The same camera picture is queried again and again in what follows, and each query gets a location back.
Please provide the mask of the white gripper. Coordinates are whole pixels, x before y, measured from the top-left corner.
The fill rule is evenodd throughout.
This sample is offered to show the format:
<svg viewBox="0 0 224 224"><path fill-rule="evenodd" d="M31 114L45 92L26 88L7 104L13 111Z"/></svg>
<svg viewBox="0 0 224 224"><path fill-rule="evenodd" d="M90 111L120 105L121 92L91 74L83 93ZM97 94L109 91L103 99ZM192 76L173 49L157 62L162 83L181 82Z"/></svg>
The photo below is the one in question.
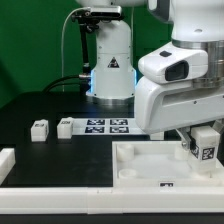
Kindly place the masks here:
<svg viewBox="0 0 224 224"><path fill-rule="evenodd" d="M177 129L182 147L189 149L186 128L216 120L212 128L224 133L224 87L194 89L191 81L156 84L142 77L134 102L137 126L147 134Z"/></svg>

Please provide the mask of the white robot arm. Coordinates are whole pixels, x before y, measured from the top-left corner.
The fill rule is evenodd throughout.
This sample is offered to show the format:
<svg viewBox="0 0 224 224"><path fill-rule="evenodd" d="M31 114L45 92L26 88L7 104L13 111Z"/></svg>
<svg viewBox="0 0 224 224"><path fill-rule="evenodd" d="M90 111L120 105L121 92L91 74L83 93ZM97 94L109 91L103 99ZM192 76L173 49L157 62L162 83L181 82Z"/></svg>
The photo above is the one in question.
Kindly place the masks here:
<svg viewBox="0 0 224 224"><path fill-rule="evenodd" d="M224 0L140 0L173 25L138 62L135 121L147 134L224 119Z"/></svg>

